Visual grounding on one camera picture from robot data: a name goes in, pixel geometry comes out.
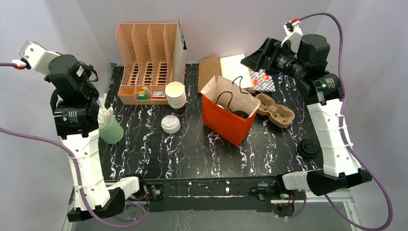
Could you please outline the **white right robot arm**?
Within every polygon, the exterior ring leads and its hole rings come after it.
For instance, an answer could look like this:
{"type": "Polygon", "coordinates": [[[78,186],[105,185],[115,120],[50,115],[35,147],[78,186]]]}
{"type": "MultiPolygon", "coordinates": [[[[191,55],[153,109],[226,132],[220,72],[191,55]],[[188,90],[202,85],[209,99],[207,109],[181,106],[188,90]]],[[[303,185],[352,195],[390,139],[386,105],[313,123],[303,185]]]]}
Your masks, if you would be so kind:
{"type": "Polygon", "coordinates": [[[261,47],[241,63],[253,71],[284,74],[295,80],[304,98],[323,154],[323,168],[279,174],[271,191],[312,192],[322,196],[372,180],[371,174],[352,155],[347,126],[342,112],[345,92],[338,75],[327,71],[330,45],[317,34],[301,37],[297,52],[289,42],[267,38],[261,47]]]}

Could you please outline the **brown pulp cup carrier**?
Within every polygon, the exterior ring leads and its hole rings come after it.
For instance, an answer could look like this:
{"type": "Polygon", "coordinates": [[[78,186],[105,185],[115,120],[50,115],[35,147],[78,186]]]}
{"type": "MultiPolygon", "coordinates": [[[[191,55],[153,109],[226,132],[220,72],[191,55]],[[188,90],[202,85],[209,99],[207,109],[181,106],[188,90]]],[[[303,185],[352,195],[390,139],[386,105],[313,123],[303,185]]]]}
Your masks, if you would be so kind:
{"type": "Polygon", "coordinates": [[[257,113],[261,116],[267,116],[276,126],[287,128],[293,122],[295,118],[293,110],[275,103],[274,99],[264,93],[257,94],[255,98],[260,101],[257,113]]]}

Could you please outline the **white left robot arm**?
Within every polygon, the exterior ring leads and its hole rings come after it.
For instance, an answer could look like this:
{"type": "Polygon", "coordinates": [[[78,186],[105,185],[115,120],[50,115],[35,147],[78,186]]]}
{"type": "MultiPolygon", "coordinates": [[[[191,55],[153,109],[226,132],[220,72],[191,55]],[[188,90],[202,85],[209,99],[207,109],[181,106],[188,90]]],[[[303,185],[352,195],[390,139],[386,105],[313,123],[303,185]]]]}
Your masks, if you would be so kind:
{"type": "Polygon", "coordinates": [[[85,221],[93,215],[110,218],[120,214],[126,200],[140,190],[137,176],[106,186],[99,155],[99,93],[89,79],[95,72],[70,54],[58,54],[48,65],[46,81],[56,88],[50,105],[74,182],[74,207],[70,222],[85,221]]]}

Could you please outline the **black plastic cup lid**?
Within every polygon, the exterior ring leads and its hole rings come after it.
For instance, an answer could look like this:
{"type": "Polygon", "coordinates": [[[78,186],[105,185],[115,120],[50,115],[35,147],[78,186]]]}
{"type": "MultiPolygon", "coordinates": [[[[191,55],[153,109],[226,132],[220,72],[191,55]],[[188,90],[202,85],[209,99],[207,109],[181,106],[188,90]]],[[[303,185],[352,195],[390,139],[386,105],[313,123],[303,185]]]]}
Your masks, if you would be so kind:
{"type": "Polygon", "coordinates": [[[234,115],[240,117],[240,118],[243,118],[243,119],[247,119],[247,118],[249,117],[249,115],[248,115],[246,112],[241,111],[241,110],[237,110],[237,111],[234,111],[234,112],[232,112],[232,113],[233,113],[234,115]]]}

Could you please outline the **orange paper bag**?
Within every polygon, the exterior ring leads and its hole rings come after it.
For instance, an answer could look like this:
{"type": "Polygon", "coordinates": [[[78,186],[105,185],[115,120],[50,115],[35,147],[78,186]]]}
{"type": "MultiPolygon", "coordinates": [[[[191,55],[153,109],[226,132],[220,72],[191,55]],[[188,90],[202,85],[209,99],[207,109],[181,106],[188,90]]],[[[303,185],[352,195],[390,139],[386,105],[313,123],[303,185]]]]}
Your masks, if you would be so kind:
{"type": "Polygon", "coordinates": [[[238,146],[249,133],[254,122],[259,99],[241,88],[241,78],[231,81],[221,76],[213,76],[201,90],[203,124],[238,146]],[[226,111],[217,106],[227,106],[226,111]],[[240,118],[232,112],[241,110],[246,112],[247,119],[240,118]]]}

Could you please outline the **white plastic cup lid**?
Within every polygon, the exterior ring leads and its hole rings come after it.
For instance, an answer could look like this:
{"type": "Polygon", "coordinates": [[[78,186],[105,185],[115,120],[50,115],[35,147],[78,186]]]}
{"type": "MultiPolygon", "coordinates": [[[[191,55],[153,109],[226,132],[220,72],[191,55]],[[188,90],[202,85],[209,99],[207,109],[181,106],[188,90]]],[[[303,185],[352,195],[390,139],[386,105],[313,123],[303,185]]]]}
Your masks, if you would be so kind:
{"type": "Polygon", "coordinates": [[[222,109],[224,109],[224,110],[226,110],[226,111],[229,111],[229,109],[227,108],[227,106],[224,106],[224,105],[222,105],[222,104],[217,104],[217,106],[220,107],[220,108],[222,108],[222,109]]]}

